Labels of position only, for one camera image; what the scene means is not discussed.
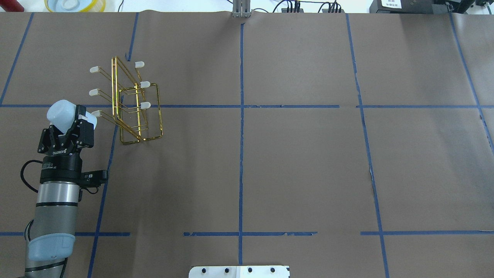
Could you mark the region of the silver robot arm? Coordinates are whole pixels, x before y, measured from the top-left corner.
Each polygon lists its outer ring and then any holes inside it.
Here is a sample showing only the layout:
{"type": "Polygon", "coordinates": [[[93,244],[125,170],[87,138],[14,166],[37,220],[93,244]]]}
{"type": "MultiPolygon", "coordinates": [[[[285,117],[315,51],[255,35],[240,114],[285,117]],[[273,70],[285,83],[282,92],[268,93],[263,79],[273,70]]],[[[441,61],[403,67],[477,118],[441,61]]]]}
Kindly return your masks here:
{"type": "Polygon", "coordinates": [[[62,278],[75,243],[82,179],[80,139],[93,136],[93,123],[81,105],[55,102],[47,112],[38,152],[42,160],[35,216],[26,226],[25,278],[62,278]]]}

